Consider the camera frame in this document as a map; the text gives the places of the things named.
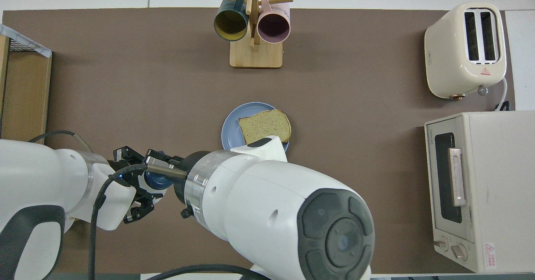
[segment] oven door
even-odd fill
[[[427,125],[431,200],[437,229],[474,242],[462,116]]]

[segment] toaster slot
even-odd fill
[[[492,30],[493,20],[490,12],[481,13],[481,29],[483,31],[483,45],[485,50],[485,59],[493,61],[496,59],[494,51],[494,33]]]
[[[479,61],[476,16],[474,12],[464,13],[464,23],[466,25],[466,47],[468,50],[468,59],[470,59],[471,61]]]

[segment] pink mug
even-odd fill
[[[280,43],[290,35],[290,4],[270,4],[262,0],[257,32],[268,43]]]

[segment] oven window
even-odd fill
[[[462,222],[461,208],[453,206],[453,192],[451,191],[451,176],[449,174],[448,149],[455,147],[453,133],[435,136],[436,170],[438,171],[438,190],[440,196],[440,212],[442,217],[456,223]]]

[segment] oven door handle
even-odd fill
[[[451,196],[453,198],[453,206],[466,206],[463,185],[463,166],[461,163],[462,153],[463,150],[460,148],[448,149],[449,178],[451,179]]]

